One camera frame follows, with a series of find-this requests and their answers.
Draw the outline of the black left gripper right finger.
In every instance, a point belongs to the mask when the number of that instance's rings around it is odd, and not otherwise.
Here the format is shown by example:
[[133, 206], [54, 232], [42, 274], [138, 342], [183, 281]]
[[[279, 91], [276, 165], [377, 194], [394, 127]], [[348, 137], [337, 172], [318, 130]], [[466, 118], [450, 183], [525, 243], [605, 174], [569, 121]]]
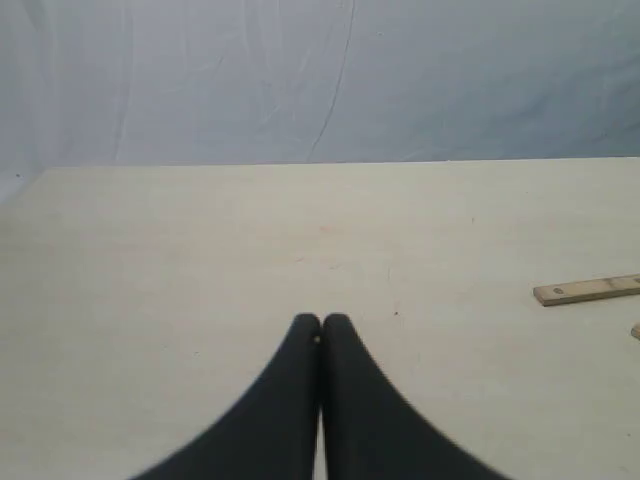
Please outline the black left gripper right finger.
[[329, 479], [503, 479], [421, 416], [378, 367], [345, 314], [322, 337]]

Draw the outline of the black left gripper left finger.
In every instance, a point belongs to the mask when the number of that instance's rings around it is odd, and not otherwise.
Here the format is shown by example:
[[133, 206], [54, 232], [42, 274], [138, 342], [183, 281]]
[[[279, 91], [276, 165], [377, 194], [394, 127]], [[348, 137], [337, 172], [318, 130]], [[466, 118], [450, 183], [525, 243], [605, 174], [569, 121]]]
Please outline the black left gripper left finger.
[[294, 317], [249, 389], [213, 425], [139, 479], [311, 479], [319, 417], [320, 320]]

